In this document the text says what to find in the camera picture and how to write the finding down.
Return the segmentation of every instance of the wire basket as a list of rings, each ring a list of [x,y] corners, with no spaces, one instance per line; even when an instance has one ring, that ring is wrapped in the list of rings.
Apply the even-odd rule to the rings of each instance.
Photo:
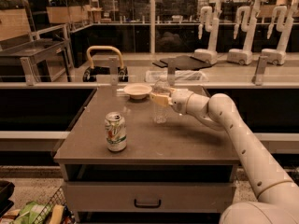
[[[49,223],[50,222],[49,214],[51,213],[55,204],[59,204],[62,206],[66,205],[62,188],[58,188],[58,190],[53,194],[53,196],[47,202],[45,207],[41,210],[40,214],[36,217],[33,224]]]

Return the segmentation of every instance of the clear plastic container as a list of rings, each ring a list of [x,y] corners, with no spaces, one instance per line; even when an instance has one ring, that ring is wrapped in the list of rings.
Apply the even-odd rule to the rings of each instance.
[[[161,75],[158,79],[158,81],[153,86],[152,91],[163,94],[163,95],[169,95],[170,94],[170,85],[167,80],[167,75]],[[167,122],[167,107],[162,107],[157,104],[153,104],[153,120],[156,123],[165,123]]]

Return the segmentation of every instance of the silver can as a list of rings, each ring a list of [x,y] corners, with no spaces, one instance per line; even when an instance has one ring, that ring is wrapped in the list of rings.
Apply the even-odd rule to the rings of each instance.
[[[107,148],[121,151],[127,146],[127,132],[124,117],[120,112],[111,112],[105,118]]]

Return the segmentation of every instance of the bowl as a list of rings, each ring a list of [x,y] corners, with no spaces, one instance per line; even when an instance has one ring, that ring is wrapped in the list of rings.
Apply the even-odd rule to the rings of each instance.
[[[130,97],[134,100],[144,99],[151,92],[151,90],[152,87],[144,83],[133,83],[123,88],[123,91],[126,94],[129,94]]]

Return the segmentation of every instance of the drawer handle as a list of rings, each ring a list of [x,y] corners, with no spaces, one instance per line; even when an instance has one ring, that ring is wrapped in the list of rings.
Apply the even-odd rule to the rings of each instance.
[[[134,199],[134,206],[137,208],[159,208],[161,200],[157,200],[157,203],[140,203],[137,199]]]

